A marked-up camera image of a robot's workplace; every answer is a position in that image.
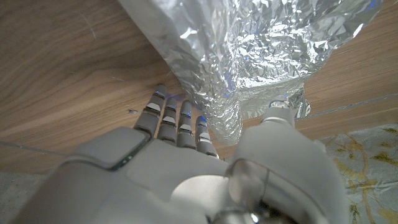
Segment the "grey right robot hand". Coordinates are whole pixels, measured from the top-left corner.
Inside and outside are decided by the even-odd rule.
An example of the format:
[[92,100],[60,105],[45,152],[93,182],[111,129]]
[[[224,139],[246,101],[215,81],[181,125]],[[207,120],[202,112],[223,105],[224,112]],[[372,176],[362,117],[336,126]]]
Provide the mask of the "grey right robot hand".
[[222,161],[206,119],[159,85],[133,128],[82,144],[14,223],[348,223],[345,187],[322,143],[272,100]]

